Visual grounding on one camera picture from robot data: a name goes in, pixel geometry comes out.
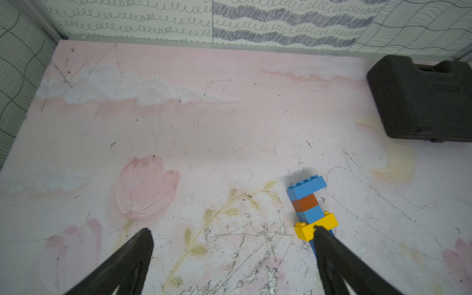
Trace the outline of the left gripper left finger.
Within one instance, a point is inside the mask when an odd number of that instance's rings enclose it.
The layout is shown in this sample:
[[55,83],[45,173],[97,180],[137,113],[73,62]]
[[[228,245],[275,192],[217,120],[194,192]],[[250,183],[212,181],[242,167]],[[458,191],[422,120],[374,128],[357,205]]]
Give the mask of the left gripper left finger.
[[67,293],[69,295],[140,295],[153,250],[152,233],[148,228],[142,228]]

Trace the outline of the light blue square lego brick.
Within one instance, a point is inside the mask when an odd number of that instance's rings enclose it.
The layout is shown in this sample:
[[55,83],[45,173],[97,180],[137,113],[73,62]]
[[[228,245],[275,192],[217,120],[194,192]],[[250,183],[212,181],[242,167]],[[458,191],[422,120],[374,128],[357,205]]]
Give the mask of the light blue square lego brick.
[[297,212],[296,214],[299,221],[306,224],[312,224],[325,217],[325,214],[319,205],[303,212]]

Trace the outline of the brown square lego brick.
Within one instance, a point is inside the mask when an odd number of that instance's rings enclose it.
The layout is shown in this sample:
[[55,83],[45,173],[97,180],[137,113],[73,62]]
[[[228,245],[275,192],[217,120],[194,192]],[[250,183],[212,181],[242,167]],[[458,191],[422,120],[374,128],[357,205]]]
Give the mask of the brown square lego brick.
[[295,212],[301,213],[319,206],[318,200],[314,194],[310,194],[302,199],[291,202]]

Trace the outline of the light blue long lego brick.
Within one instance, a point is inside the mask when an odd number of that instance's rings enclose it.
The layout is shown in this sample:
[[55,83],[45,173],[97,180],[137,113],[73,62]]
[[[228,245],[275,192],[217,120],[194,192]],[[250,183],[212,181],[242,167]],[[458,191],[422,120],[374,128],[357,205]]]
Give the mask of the light blue long lego brick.
[[293,202],[296,200],[301,200],[308,195],[314,194],[325,187],[327,187],[327,183],[324,178],[314,175],[290,186],[286,191],[289,199]]

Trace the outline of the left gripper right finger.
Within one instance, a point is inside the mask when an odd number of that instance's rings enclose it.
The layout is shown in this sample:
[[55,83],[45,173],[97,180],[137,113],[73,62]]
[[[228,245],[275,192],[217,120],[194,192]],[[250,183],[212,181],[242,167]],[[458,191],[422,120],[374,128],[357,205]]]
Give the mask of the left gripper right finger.
[[394,286],[373,271],[324,227],[313,236],[317,265],[326,295],[399,295]]

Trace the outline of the yellow long lego brick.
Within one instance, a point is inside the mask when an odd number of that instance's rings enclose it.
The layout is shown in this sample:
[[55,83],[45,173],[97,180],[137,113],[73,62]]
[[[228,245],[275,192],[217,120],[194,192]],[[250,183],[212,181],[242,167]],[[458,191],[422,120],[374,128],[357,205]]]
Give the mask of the yellow long lego brick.
[[319,219],[312,224],[307,224],[305,222],[297,222],[294,230],[296,232],[296,236],[303,241],[309,242],[313,240],[314,232],[316,231],[316,227],[323,227],[327,231],[333,230],[335,227],[338,227],[338,220],[336,217],[328,212],[324,212],[324,217]]

